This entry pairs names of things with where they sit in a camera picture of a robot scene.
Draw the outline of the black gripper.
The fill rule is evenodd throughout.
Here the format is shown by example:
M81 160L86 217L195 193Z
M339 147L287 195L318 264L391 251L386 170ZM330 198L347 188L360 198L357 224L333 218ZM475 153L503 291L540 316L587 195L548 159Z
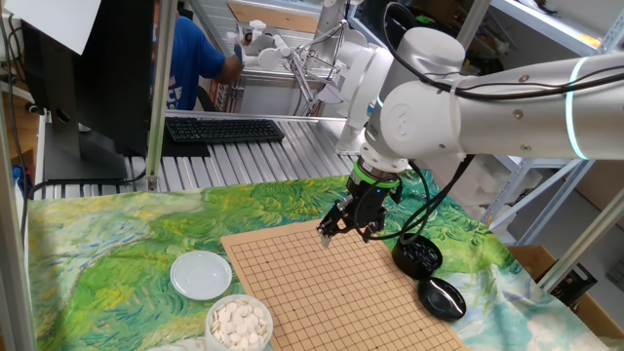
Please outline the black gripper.
M336 234L355 229L360 229L359 235L365 243L380 240L377 233L384 228L387 214L383 204L387 197L399 202L403 191L403 183L395 175L373 183L351 175L346 187L351 197L336 200L316 227L323 248L330 246Z

